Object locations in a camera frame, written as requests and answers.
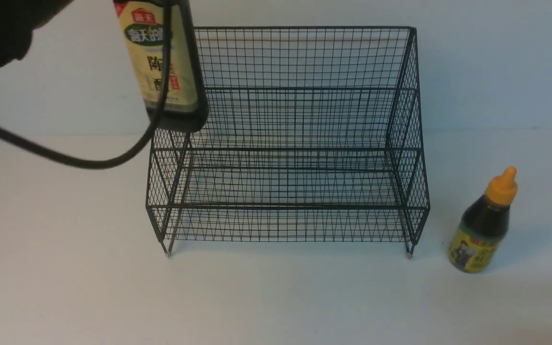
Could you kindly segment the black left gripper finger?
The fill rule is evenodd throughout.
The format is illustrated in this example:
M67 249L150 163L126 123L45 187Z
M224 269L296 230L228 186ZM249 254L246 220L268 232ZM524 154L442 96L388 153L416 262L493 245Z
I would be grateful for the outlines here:
M191 112L165 111L164 105L157 105L151 119L159 115L158 127L163 130L195 133L201 130L208 120L209 105L201 70L198 46L195 38L195 27L188 0L153 0L154 4L163 8L163 14L171 17L172 8L177 6L181 13L183 35L187 43L187 55L190 58L190 71L195 83L197 107Z

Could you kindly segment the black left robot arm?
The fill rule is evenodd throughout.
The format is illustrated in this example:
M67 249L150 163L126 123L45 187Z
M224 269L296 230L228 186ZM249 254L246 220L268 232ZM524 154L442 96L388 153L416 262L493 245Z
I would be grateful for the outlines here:
M68 0L0 0L0 68L23 59L34 31L68 5ZM113 5L147 112L158 109L167 85L159 127L201 130L209 105L189 2L115 0Z

